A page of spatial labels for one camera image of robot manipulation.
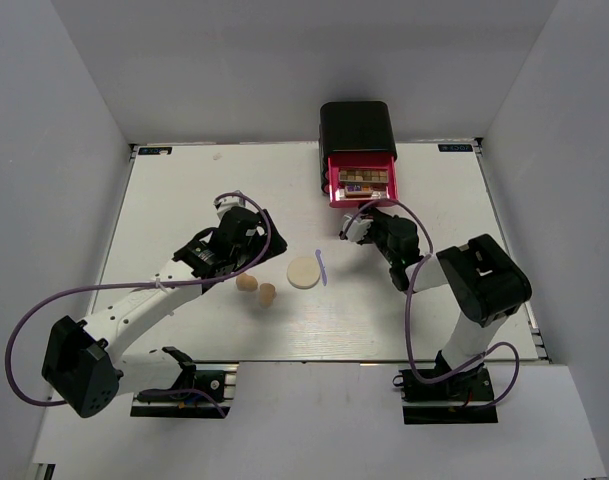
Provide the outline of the round beige powder puff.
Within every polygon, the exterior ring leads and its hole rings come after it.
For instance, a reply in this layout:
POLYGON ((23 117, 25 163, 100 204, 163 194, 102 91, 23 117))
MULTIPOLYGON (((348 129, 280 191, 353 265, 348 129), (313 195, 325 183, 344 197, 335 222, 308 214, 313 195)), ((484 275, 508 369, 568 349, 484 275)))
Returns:
POLYGON ((286 275, 291 286, 306 290, 313 288, 319 282, 321 270, 314 257, 298 257, 289 263, 286 275))

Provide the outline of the brown eyeshadow palette clear case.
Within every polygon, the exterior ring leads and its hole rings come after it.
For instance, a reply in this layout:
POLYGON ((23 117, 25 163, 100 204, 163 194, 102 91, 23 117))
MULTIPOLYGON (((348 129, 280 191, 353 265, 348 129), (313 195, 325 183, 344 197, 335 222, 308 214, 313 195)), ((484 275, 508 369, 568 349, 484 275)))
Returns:
POLYGON ((384 169, 341 169, 339 181, 345 183, 387 184, 388 171, 384 169))

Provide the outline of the black drawer organizer cabinet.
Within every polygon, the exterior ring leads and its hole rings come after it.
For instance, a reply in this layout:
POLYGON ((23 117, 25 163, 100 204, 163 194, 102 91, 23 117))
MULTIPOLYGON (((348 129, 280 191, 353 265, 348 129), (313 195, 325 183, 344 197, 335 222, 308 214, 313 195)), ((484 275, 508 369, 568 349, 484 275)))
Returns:
POLYGON ((319 110, 320 189, 334 201, 339 185, 334 168, 383 168, 397 198, 395 162, 398 152, 388 106, 379 100, 331 101, 319 110))

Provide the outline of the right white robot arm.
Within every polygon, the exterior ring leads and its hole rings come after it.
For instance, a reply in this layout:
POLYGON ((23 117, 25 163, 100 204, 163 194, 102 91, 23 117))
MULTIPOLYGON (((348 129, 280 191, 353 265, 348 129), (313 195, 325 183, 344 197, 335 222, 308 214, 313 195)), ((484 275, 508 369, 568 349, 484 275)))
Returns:
POLYGON ((458 306, 456 326, 438 351, 431 374, 422 382, 435 383, 445 397, 456 399, 472 385, 473 373, 484 358, 499 328, 532 296, 531 284, 493 237, 483 234, 466 244, 421 254, 420 222, 389 215, 372 205, 343 219, 341 237, 373 244, 389 264, 397 290, 407 295, 405 338, 412 352, 410 307, 415 293, 441 286, 450 288, 458 306))

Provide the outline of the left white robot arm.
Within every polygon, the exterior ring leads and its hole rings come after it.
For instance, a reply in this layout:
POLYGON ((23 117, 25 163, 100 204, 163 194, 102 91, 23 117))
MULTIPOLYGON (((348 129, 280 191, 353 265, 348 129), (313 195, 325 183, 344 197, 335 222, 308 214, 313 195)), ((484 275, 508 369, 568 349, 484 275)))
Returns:
POLYGON ((208 404, 210 416, 225 417, 221 375, 199 379, 194 360, 173 346, 139 355, 127 350, 178 308, 286 249, 267 210, 229 208, 218 226, 198 232, 173 254, 152 287, 135 288, 83 319, 58 320, 49 335, 43 378, 82 418, 130 393, 144 402, 208 404))

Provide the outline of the beige makeup sponge left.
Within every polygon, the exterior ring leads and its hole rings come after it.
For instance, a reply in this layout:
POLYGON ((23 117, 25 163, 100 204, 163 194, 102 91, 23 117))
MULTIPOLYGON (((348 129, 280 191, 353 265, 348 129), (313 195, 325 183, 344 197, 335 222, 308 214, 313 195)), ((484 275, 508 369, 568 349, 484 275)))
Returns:
POLYGON ((241 273, 235 278, 235 284, 239 291, 254 292, 259 288, 259 283, 254 276, 241 273))

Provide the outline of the beige makeup sponge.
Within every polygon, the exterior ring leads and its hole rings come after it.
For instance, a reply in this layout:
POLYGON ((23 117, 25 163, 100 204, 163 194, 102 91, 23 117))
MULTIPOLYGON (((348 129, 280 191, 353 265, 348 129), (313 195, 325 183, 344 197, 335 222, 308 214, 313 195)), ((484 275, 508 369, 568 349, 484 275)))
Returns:
POLYGON ((277 296, 276 288, 271 283, 259 285, 259 304, 262 308, 269 308, 277 296))
POLYGON ((259 283, 254 276, 241 273, 235 278, 235 284, 239 291, 254 292, 259 288, 259 283))

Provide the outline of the beige makeup sponge right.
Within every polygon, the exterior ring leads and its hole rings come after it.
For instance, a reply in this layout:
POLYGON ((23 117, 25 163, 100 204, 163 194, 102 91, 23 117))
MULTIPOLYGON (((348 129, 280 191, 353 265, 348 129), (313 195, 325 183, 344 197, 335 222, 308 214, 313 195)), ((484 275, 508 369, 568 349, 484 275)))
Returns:
POLYGON ((262 308, 269 308, 277 296, 276 288, 271 283, 259 285, 259 304, 262 308))

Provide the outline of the purple eyebrow razor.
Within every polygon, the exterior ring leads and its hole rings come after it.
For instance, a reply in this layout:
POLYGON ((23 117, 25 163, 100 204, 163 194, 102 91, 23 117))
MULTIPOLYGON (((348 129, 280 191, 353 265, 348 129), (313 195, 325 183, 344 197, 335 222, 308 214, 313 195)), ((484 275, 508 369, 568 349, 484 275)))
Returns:
POLYGON ((315 257, 318 262, 318 266, 319 266, 319 270, 320 270, 320 278, 321 278, 322 284, 323 284, 323 286, 327 286, 328 277, 327 277, 326 268, 325 268, 321 249, 318 248, 315 250, 315 257))

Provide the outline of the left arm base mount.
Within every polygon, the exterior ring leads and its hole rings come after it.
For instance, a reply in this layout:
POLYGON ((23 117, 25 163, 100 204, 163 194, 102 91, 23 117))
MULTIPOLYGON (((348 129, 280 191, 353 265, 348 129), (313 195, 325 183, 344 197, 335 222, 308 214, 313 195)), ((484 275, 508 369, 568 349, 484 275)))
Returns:
POLYGON ((235 363, 199 362, 172 346, 122 360, 121 387, 133 395, 132 417, 224 419, 232 407, 235 363))

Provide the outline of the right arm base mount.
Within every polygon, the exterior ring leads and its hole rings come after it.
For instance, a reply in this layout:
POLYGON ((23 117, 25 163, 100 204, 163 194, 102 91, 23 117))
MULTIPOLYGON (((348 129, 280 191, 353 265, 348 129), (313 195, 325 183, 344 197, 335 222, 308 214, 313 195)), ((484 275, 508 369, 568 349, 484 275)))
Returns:
POLYGON ((440 383, 424 384, 411 369, 392 380, 400 391, 405 425, 496 424, 498 414, 488 369, 484 364, 440 383))

